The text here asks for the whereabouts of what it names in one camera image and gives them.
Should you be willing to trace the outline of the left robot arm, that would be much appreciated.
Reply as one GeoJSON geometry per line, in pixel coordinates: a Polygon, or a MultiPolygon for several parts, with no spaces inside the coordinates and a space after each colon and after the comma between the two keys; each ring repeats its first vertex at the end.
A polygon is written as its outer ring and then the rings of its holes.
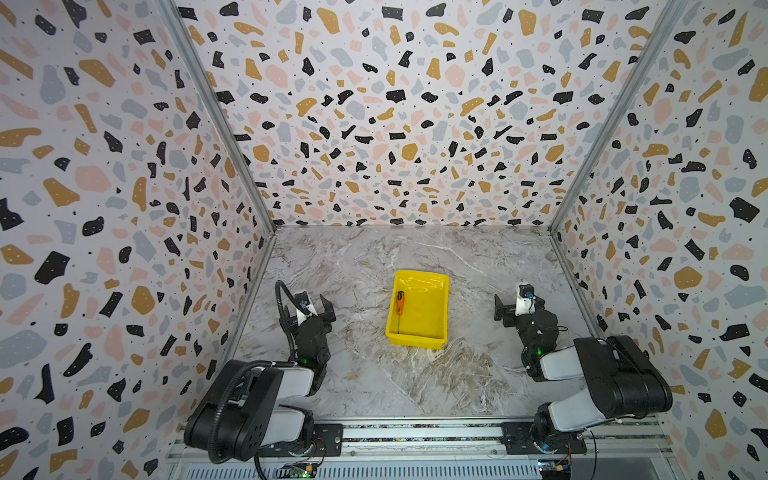
{"type": "Polygon", "coordinates": [[[336,315],[325,297],[320,310],[304,292],[296,300],[299,310],[292,314],[284,307],[281,314],[293,357],[226,362],[187,420],[184,444],[206,452],[212,463],[248,461],[266,453],[302,456],[315,448],[313,413],[286,401],[320,389],[331,359],[327,335],[336,315]]]}

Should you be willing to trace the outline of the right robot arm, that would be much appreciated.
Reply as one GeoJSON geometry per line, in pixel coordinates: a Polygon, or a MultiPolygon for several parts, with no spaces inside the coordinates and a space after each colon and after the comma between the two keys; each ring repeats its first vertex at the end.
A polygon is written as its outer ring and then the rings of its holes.
{"type": "Polygon", "coordinates": [[[532,285],[520,283],[513,304],[494,297],[493,318],[518,333],[530,378],[539,383],[582,379],[585,387],[540,405],[523,442],[545,454],[576,452],[579,436],[591,427],[672,408],[671,387],[630,337],[579,337],[560,348],[559,335],[566,328],[545,305],[532,285]]]}

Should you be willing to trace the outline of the orange black screwdriver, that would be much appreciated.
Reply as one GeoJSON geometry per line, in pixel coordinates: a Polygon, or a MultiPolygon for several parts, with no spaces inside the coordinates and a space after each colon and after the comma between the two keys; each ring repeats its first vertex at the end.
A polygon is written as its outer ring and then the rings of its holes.
{"type": "Polygon", "coordinates": [[[404,303],[405,303],[405,293],[403,291],[398,291],[396,296],[396,311],[398,316],[401,316],[403,314],[404,303]]]}

